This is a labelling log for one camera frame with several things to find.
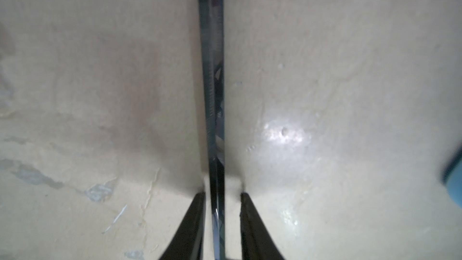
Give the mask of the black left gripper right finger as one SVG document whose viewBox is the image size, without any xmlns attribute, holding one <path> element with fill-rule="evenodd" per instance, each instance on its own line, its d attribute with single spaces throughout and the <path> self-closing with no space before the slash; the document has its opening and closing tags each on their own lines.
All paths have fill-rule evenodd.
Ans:
<svg viewBox="0 0 462 260">
<path fill-rule="evenodd" d="M 283 260 L 250 195 L 241 193 L 241 248 L 243 260 Z"/>
</svg>

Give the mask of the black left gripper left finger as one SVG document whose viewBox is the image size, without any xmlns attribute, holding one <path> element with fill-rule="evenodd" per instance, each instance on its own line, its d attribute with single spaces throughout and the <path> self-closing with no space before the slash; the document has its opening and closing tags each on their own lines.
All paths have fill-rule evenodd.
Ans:
<svg viewBox="0 0 462 260">
<path fill-rule="evenodd" d="M 160 260 L 202 260 L 205 192 L 197 193 Z"/>
</svg>

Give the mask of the blue plastic tool box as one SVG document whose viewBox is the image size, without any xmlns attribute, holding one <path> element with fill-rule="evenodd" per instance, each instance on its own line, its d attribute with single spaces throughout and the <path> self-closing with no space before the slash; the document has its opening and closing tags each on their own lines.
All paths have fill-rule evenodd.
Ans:
<svg viewBox="0 0 462 260">
<path fill-rule="evenodd" d="M 451 158 L 444 170 L 443 184 L 449 197 L 462 207 L 462 149 L 460 148 Z"/>
</svg>

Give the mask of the black hex key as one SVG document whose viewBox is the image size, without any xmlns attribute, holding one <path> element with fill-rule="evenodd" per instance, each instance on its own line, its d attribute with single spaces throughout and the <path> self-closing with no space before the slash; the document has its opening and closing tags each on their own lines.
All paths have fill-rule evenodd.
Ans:
<svg viewBox="0 0 462 260">
<path fill-rule="evenodd" d="M 225 249 L 225 51 L 224 0 L 199 0 L 214 258 Z"/>
</svg>

